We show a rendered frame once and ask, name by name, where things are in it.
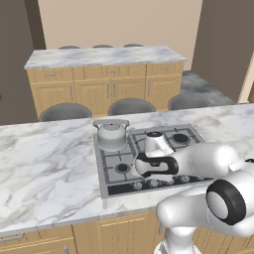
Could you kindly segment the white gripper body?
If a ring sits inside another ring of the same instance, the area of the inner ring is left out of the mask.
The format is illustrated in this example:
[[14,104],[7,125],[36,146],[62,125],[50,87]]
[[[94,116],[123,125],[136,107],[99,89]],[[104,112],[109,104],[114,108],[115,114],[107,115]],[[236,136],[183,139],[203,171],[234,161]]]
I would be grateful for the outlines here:
[[159,137],[146,136],[145,154],[148,158],[169,156],[174,150],[168,145],[164,135]]

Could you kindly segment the silver kettle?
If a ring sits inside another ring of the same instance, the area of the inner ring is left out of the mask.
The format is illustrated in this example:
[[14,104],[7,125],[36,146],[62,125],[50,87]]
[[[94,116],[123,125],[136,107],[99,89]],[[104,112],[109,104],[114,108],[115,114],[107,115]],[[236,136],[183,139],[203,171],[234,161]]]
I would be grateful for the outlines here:
[[130,122],[121,119],[94,120],[97,128],[97,142],[106,151],[121,150],[127,143],[127,128]]

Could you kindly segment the steel gas hob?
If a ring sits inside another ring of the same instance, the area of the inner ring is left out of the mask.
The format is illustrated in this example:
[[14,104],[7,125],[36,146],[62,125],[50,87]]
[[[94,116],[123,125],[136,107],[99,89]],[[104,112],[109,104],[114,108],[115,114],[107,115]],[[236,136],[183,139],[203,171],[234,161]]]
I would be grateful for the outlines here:
[[[127,138],[125,147],[118,151],[104,151],[98,146],[97,135],[93,135],[94,149],[96,154],[97,171],[100,182],[100,193],[102,198],[114,197],[123,194],[131,194],[140,191],[156,191],[173,189],[185,186],[204,184],[210,178],[190,177],[188,183],[182,183],[181,176],[173,177],[175,182],[167,185],[167,182],[159,182],[156,188],[149,185],[148,179],[133,174],[134,159],[139,152],[144,151],[146,133],[149,131],[161,131],[169,146],[174,150],[180,150],[188,145],[203,143],[195,129],[190,125],[161,126],[147,129],[134,129]],[[134,190],[134,183],[142,183],[140,190]]]

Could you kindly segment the wooden island with marble top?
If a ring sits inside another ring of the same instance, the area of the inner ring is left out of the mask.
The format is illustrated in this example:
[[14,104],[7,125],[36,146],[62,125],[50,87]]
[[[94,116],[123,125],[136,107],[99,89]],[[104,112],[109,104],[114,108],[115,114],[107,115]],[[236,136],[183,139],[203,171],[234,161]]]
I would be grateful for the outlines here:
[[38,113],[70,102],[99,117],[123,98],[166,111],[180,93],[185,61],[166,46],[36,50],[25,69]]

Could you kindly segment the wooden cupboard door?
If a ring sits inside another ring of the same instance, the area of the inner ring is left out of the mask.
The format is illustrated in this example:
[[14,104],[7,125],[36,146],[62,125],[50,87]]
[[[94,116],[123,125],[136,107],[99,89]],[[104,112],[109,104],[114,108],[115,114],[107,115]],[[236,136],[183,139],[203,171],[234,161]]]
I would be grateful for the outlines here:
[[4,248],[0,250],[0,254],[64,254],[65,246],[68,254],[77,254],[72,238]]
[[97,223],[99,254],[153,254],[158,221],[154,211]]
[[198,228],[192,240],[202,254],[254,254],[254,235],[233,237]]

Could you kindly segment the wooden drawer front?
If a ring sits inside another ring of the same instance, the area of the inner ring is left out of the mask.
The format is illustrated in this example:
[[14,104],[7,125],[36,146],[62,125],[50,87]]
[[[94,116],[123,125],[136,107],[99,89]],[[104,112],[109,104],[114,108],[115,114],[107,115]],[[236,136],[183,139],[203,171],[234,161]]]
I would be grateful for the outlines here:
[[[0,236],[0,239],[3,237],[13,237],[19,234],[13,234],[8,236]],[[72,229],[71,226],[62,226],[57,228],[48,228],[36,230],[33,232],[25,232],[25,236],[23,239],[8,241],[8,242],[0,242],[0,248],[15,246],[19,244],[32,244],[34,242],[42,242],[42,241],[50,241],[50,240],[59,240],[72,237]]]

